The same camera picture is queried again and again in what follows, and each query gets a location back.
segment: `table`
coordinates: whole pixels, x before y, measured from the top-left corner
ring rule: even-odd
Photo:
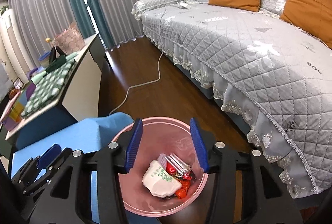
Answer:
[[[85,118],[98,116],[99,87],[105,49],[98,34],[85,41],[74,58],[77,64],[55,99],[30,117],[23,119],[6,135],[20,150]]]

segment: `power cord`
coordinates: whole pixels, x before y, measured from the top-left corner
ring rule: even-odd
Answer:
[[[160,28],[161,28],[161,20],[162,18],[164,17],[165,13],[166,13],[166,8],[167,8],[167,5],[165,6],[165,11],[164,13],[162,14],[161,18],[160,18],[160,21],[159,21],[159,36],[160,36],[160,43],[162,43],[162,40],[161,40],[161,32],[160,32]],[[159,57],[159,60],[158,60],[158,74],[159,74],[159,78],[157,80],[153,80],[153,81],[149,81],[149,82],[145,82],[145,83],[142,83],[142,84],[138,84],[138,85],[133,85],[133,86],[130,86],[127,90],[127,94],[126,94],[126,97],[124,98],[124,100],[122,101],[122,103],[117,106],[115,109],[113,109],[111,112],[110,112],[110,115],[115,112],[118,108],[120,108],[127,100],[127,97],[128,97],[128,93],[129,93],[129,90],[132,89],[132,88],[136,88],[136,87],[140,87],[140,86],[143,86],[143,85],[147,85],[147,84],[151,84],[151,83],[154,83],[154,82],[157,82],[160,80],[161,78],[161,75],[160,75],[160,68],[159,68],[159,63],[160,63],[160,59],[161,57],[163,56],[164,52],[165,52],[165,49],[166,49],[166,45],[164,44],[164,47],[163,47],[163,50],[161,52],[161,55]]]

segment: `sofa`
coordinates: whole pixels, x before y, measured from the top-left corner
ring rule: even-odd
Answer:
[[[208,1],[140,0],[132,14],[174,65],[233,114],[248,142],[278,164],[293,198],[328,189],[331,50],[279,19],[286,0],[261,0],[258,12]]]

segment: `dark wood floor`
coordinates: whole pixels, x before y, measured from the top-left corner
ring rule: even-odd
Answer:
[[[160,51],[147,39],[123,44],[110,53],[111,67],[104,64],[99,98],[100,116],[117,107],[124,99],[129,86],[158,78],[157,63]],[[189,123],[198,118],[203,129],[212,131],[217,140],[232,148],[249,152],[252,147],[236,125],[221,111],[214,101],[203,93],[175,67],[167,57],[160,60],[161,79],[153,84],[129,91],[127,101],[117,111],[132,118],[167,116]],[[200,196],[184,210],[160,218],[163,224],[202,224],[212,195],[214,176]],[[239,221],[242,204],[241,174],[237,173],[236,210],[234,220]]]

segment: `pink trash bin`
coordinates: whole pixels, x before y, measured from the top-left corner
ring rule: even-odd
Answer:
[[[133,123],[121,130],[112,140],[132,128]],[[190,186],[184,199],[172,197],[160,199],[151,195],[143,185],[142,178],[150,163],[161,153],[174,153],[192,166],[197,180]],[[174,214],[191,204],[203,190],[208,175],[200,167],[194,144],[190,136],[190,127],[173,118],[150,117],[143,119],[143,135],[137,152],[134,167],[126,175],[119,174],[124,207],[128,211],[149,217]]]

